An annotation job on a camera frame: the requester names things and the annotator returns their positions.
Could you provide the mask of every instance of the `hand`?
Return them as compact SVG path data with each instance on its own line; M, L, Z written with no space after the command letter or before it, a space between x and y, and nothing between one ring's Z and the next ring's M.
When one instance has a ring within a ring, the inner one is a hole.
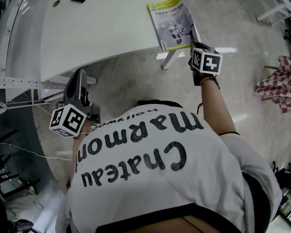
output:
M91 131L91 122L88 119L85 119L82 128L80 130L80 134L78 136L76 136L74 139L75 140L80 140L83 139L84 137L86 137L88 135L88 133L90 133Z
M92 125L91 121L88 119L85 119L80 132L89 133L91 131L91 125Z

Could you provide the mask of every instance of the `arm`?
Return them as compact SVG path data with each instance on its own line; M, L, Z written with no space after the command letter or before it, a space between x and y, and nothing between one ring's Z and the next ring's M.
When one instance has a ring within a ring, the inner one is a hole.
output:
M204 120L217 134L235 132L235 125L213 79L201 82Z
M91 130L91 122L89 120L85 120L84 124L82 125L81 131L82 133L89 133ZM70 184L72 183L73 175L75 172L76 166L76 158L78 155L79 146L82 140L86 137L86 134L79 134L77 137L74 138L73 147L72 147L72 165L70 169Z

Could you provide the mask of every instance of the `black glove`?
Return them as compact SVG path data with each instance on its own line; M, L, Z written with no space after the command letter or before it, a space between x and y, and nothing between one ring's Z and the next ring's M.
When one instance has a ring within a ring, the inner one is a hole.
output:
M208 49L208 50L215 50L214 48L211 49L211 47L207 46L206 44L203 44L201 42L191 42L191 55L192 55L192 50L193 48L197 48L197 49ZM201 81L203 78L205 77L210 77L212 78L215 83L217 84L217 86L220 88L217 79L214 75L212 74L207 74L207 73L200 73L199 71L197 71L194 67L192 67L192 56L188 62L190 69L193 71L193 81L194 81L194 85L195 86L200 86L201 85Z

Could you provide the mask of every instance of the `concrete floor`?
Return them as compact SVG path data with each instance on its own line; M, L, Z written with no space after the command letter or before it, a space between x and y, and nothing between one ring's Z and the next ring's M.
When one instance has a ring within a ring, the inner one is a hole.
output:
M260 96L254 95L257 81L269 74L264 66L277 66L280 55L289 56L283 39L284 23L270 26L268 20L256 20L274 5L268 0L186 1L202 42L223 53L218 82L237 131L269 163L276 160L280 165L287 164L291 160L291 114L282 115L277 105L262 102ZM171 100L196 112L201 102L200 87L193 85L187 65L189 52L184 50L181 56L164 71L160 49L134 52L86 67L87 74L98 80L89 89L89 100L100 107L102 122L120 116L141 99ZM34 108L33 114L45 155L71 158L72 142L48 130L49 116L42 110ZM65 192L69 162L56 159L48 163Z

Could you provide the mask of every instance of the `red checkered umbrella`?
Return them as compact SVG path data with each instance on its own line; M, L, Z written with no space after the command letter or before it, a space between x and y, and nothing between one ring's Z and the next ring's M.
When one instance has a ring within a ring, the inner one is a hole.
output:
M277 71L257 83L255 94L271 97L284 114L291 112L291 57L280 56L278 61Z

